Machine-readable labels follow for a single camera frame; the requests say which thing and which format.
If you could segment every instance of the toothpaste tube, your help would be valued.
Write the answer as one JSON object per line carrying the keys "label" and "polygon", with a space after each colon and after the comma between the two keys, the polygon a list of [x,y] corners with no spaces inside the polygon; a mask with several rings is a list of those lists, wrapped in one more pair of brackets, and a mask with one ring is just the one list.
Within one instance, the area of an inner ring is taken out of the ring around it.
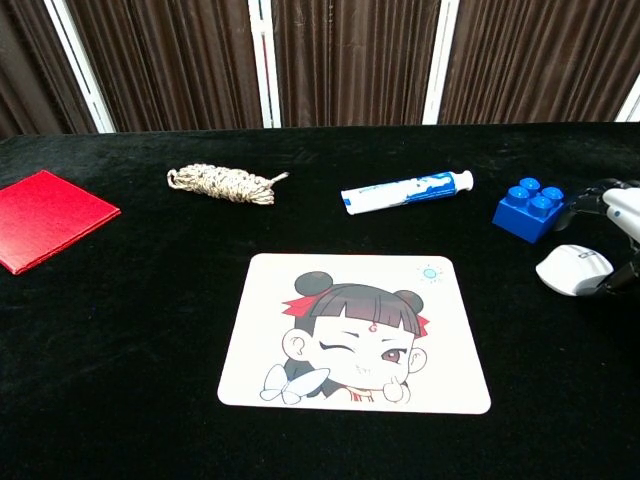
{"label": "toothpaste tube", "polygon": [[408,203],[452,197],[460,190],[473,188],[473,175],[469,170],[462,173],[443,172],[409,180],[383,183],[371,187],[355,188],[341,192],[350,215],[397,207]]}

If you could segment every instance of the mouse pad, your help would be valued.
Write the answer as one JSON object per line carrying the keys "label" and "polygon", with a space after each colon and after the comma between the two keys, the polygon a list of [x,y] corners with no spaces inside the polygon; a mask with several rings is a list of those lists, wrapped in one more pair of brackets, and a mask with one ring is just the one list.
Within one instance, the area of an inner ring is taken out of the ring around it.
{"label": "mouse pad", "polygon": [[455,414],[491,404],[453,265],[438,256],[253,257],[218,398]]}

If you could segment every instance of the table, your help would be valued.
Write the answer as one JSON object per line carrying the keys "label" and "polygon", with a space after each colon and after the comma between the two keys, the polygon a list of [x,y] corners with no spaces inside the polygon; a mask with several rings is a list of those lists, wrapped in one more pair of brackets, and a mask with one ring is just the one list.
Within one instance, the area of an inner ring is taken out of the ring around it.
{"label": "table", "polygon": [[[273,177],[272,207],[171,190],[191,163]],[[638,296],[588,300],[534,266],[625,236],[580,217],[535,245],[493,226],[522,177],[567,192],[640,177],[638,124],[16,137],[0,186],[40,169],[122,215],[44,264],[0,271],[4,478],[639,478]],[[349,216],[340,190],[470,169],[470,193]],[[227,407],[216,395],[250,258],[433,254],[456,268],[485,415]]]}

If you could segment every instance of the rope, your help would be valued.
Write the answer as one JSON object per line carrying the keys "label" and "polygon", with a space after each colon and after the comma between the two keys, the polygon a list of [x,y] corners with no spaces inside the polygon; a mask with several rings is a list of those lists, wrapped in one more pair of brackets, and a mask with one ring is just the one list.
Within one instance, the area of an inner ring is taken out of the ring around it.
{"label": "rope", "polygon": [[169,170],[167,182],[176,190],[204,193],[213,198],[224,198],[237,203],[273,205],[274,193],[271,187],[278,180],[288,176],[285,172],[268,180],[237,168],[196,163],[178,171]]}

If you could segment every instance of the red hair ribbon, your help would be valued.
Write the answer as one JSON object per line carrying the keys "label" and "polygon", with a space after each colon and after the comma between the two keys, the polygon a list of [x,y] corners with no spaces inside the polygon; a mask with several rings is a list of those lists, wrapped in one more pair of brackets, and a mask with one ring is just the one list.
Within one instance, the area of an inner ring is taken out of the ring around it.
{"label": "red hair ribbon", "polygon": [[289,305],[284,313],[285,315],[293,315],[294,317],[304,317],[315,301],[320,297],[319,295],[311,295],[309,297],[302,297],[289,302],[283,302],[285,305]]}
{"label": "red hair ribbon", "polygon": [[420,315],[416,315],[416,317],[418,318],[418,325],[420,325],[420,335],[418,335],[419,337],[426,337],[427,336],[427,329],[425,328],[427,326],[427,323],[429,323],[429,320],[427,320],[424,317],[421,317]]}

